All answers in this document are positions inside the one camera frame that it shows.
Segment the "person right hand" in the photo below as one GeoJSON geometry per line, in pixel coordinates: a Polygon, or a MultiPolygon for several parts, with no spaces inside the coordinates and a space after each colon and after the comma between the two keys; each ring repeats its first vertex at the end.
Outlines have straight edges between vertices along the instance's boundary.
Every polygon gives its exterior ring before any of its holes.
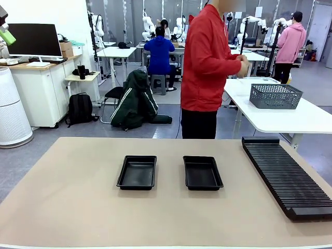
{"type": "Polygon", "coordinates": [[[241,68],[240,68],[239,72],[237,73],[237,77],[238,78],[246,77],[248,74],[250,65],[251,64],[248,61],[241,61],[241,68]]]}

